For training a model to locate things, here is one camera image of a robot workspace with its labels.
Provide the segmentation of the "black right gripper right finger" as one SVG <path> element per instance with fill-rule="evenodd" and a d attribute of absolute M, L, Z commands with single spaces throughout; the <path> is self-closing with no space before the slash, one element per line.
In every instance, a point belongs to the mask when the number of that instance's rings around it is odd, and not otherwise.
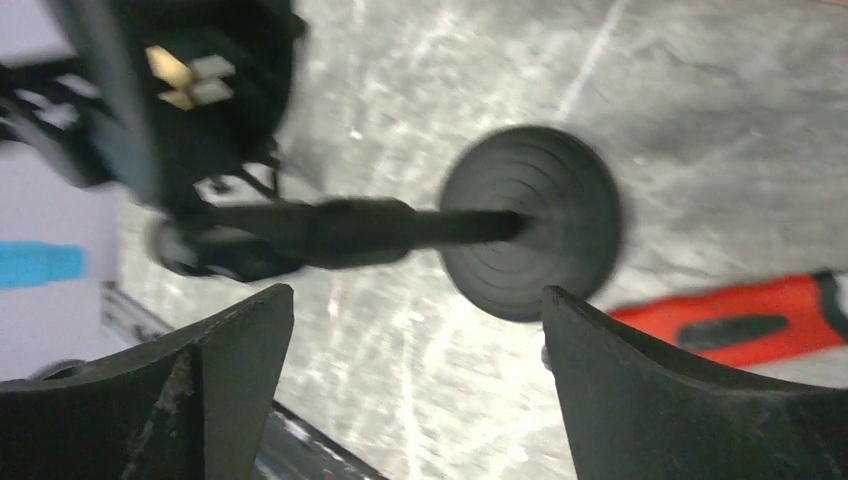
<path fill-rule="evenodd" d="M 843 479 L 847 393 L 727 367 L 543 293 L 551 371 L 581 479 Z"/>

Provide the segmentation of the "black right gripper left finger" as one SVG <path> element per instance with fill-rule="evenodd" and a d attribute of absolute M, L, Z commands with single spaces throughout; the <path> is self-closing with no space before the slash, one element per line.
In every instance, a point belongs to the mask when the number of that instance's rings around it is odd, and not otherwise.
<path fill-rule="evenodd" d="M 205 320 L 1 386 L 5 479 L 246 479 L 293 332 L 276 284 Z"/>

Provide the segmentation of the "blue microphone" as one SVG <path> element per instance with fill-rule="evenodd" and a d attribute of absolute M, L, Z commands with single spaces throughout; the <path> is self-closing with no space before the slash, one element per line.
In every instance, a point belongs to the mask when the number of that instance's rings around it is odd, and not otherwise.
<path fill-rule="evenodd" d="M 88 256 L 78 245 L 36 241 L 1 242 L 1 289 L 76 280 L 86 275 Z"/>

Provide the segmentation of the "black shock mount desk stand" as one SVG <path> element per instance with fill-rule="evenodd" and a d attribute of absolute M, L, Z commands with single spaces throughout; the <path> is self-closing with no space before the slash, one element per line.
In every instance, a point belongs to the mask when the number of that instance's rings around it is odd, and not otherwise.
<path fill-rule="evenodd" d="M 299 83 L 308 23 L 288 1 L 52 1 L 76 50 L 58 64 L 100 91 L 48 95 L 81 121 L 30 140 L 71 184 L 117 181 L 161 210 L 150 251 L 189 277 L 243 283 L 341 270 L 435 249 L 482 311 L 534 321 L 544 287 L 586 299 L 612 273 L 623 208 L 601 157 L 567 132 L 496 130 L 468 148 L 434 210 L 396 198 L 286 200 L 247 165 L 279 174 L 274 140 Z"/>

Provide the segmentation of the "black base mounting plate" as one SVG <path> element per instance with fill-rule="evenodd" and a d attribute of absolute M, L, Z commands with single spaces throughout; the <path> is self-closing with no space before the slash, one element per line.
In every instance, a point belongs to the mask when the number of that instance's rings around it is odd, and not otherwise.
<path fill-rule="evenodd" d="M 278 401 L 272 403 L 252 479 L 386 480 L 377 469 Z"/>

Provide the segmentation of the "red handled adjustable wrench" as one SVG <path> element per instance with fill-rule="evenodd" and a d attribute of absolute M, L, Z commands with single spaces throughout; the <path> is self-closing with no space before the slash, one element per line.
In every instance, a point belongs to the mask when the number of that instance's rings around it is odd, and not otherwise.
<path fill-rule="evenodd" d="M 610 316 L 731 367 L 847 343 L 847 273 L 821 270 L 618 308 Z"/>

